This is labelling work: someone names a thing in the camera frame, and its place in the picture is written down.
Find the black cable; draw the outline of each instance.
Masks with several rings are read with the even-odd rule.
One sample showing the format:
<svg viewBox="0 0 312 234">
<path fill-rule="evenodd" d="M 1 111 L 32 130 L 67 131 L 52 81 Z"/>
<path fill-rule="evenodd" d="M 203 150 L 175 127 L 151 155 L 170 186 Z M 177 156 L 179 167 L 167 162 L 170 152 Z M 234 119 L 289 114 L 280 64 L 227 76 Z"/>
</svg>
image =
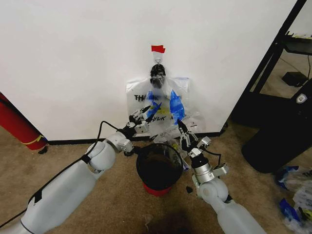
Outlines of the black cable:
<svg viewBox="0 0 312 234">
<path fill-rule="evenodd" d="M 116 128 L 114 125 L 106 122 L 106 121 L 102 121 L 100 126 L 99 126 L 99 130 L 98 130 L 98 135 L 97 135 L 97 139 L 96 141 L 94 142 L 94 145 L 93 147 L 86 153 L 84 154 L 82 157 L 84 156 L 88 156 L 90 154 L 90 152 L 95 148 L 96 144 L 98 143 L 99 141 L 99 137 L 101 135 L 101 131 L 102 131 L 102 125 L 103 123 L 106 123 L 107 125 L 109 125 L 110 127 L 116 129 L 117 131 L 120 131 L 118 128 Z M 61 173 L 63 173 L 65 170 L 67 170 L 69 167 L 71 167 L 72 165 L 74 165 L 76 162 L 82 160 L 82 157 L 78 158 L 76 161 L 72 162 L 71 164 L 69 164 L 67 167 L 65 167 L 63 170 L 61 170 L 59 173 L 57 173 L 55 176 L 52 177 L 52 179 L 50 179 L 47 183 L 45 183 L 40 189 L 38 189 L 29 199 L 28 203 L 35 197 L 35 195 L 37 193 L 41 193 L 41 191 L 49 184 L 51 183 L 56 177 L 58 177 Z M 11 219 L 9 219 L 8 221 L 2 223 L 0 225 L 0 228 L 2 228 L 4 225 L 8 224 L 9 222 L 11 222 L 12 220 L 14 220 L 15 218 L 17 218 L 18 216 L 20 216 L 21 214 L 23 214 L 25 211 L 27 210 L 27 208 L 25 210 L 23 210 L 22 212 L 20 212 L 19 214 L 17 214 L 16 216 L 12 217 Z"/>
<path fill-rule="evenodd" d="M 308 64 L 309 64 L 309 72 L 308 72 L 308 79 L 310 78 L 310 71 L 311 71 L 311 63 L 310 63 L 310 57 L 308 55 Z"/>
<path fill-rule="evenodd" d="M 9 222 L 11 222 L 12 220 L 16 219 L 18 216 L 20 216 L 22 213 L 24 213 L 27 210 L 27 208 L 25 210 L 23 210 L 22 212 L 20 212 L 19 214 L 17 214 L 16 216 L 10 218 L 8 221 L 6 221 L 5 223 L 2 223 L 0 225 L 0 228 L 2 228 L 4 225 L 8 224 Z"/>
<path fill-rule="evenodd" d="M 217 153 L 213 153 L 213 152 L 210 152 L 208 150 L 206 150 L 205 148 L 202 148 L 203 151 L 209 153 L 210 155 L 215 155 L 215 156 L 219 156 L 219 159 L 218 159 L 218 166 L 221 164 L 221 156 L 222 154 L 217 154 Z"/>
</svg>

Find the red trash can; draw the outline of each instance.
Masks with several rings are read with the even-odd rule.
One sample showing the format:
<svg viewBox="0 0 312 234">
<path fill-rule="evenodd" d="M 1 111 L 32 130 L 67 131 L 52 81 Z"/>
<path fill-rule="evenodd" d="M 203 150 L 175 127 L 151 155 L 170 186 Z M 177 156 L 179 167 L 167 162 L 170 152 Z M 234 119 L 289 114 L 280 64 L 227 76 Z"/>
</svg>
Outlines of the red trash can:
<svg viewBox="0 0 312 234">
<path fill-rule="evenodd" d="M 145 190 L 154 196 L 162 196 L 181 177 L 183 162 L 172 146 L 163 143 L 151 144 L 140 149 L 136 170 Z"/>
</svg>

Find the plastic bag on floor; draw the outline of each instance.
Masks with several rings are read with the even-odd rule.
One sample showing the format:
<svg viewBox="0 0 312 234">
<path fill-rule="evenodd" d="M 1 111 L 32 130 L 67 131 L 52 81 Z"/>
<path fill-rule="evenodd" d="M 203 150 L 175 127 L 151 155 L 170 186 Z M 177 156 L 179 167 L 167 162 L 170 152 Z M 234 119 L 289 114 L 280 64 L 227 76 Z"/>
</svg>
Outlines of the plastic bag on floor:
<svg viewBox="0 0 312 234">
<path fill-rule="evenodd" d="M 293 208 L 285 199 L 282 199 L 279 203 L 281 212 L 286 217 L 284 219 L 284 224 L 290 230 L 294 231 L 296 234 L 312 234 L 312 223 L 303 218 L 299 208 Z"/>
<path fill-rule="evenodd" d="M 129 115 L 151 105 L 160 105 L 149 124 L 150 137 L 156 143 L 180 136 L 177 119 L 182 119 L 189 130 L 197 133 L 205 129 L 205 121 L 192 109 L 189 99 L 189 78 L 168 78 L 152 83 L 151 79 L 130 81 L 126 86 Z"/>
<path fill-rule="evenodd" d="M 285 167 L 276 173 L 275 180 L 279 186 L 293 192 L 302 186 L 312 188 L 312 170 L 299 166 Z"/>
</svg>

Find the black baseboard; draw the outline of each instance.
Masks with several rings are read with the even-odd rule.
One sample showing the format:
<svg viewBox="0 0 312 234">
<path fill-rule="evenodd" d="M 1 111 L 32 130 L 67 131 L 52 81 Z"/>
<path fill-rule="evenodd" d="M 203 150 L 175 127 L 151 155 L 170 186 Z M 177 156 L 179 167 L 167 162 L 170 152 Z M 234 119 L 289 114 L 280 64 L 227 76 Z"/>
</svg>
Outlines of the black baseboard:
<svg viewBox="0 0 312 234">
<path fill-rule="evenodd" d="M 196 133 L 198 137 L 218 137 L 220 136 L 220 132 L 214 133 Z M 78 140 L 50 140 L 48 141 L 50 145 L 78 145 L 78 144 L 92 144 L 96 139 L 78 139 Z M 137 136 L 133 138 L 133 141 L 149 141 L 149 136 Z"/>
</svg>

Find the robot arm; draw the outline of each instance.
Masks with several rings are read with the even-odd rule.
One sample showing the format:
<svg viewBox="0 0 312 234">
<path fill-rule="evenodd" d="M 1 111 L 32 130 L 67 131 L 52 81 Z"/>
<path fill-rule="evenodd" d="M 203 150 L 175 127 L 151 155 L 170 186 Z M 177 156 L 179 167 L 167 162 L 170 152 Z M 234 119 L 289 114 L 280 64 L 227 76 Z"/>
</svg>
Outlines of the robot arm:
<svg viewBox="0 0 312 234">
<path fill-rule="evenodd" d="M 84 156 L 39 189 L 21 220 L 0 234 L 43 234 L 62 224 L 93 190 L 97 179 L 113 166 L 116 153 L 131 152 L 134 147 L 129 139 L 148 131 L 149 120 L 144 113 L 149 108 L 129 116 L 127 125 L 103 142 L 92 144 Z"/>
<path fill-rule="evenodd" d="M 218 222 L 225 234 L 265 234 L 252 215 L 234 200 L 228 200 L 228 188 L 218 177 L 225 175 L 229 167 L 224 163 L 215 169 L 202 152 L 211 140 L 206 136 L 200 141 L 194 133 L 178 121 L 181 132 L 181 148 L 188 152 L 192 161 L 192 180 L 199 198 L 210 204 L 217 213 Z"/>
</svg>

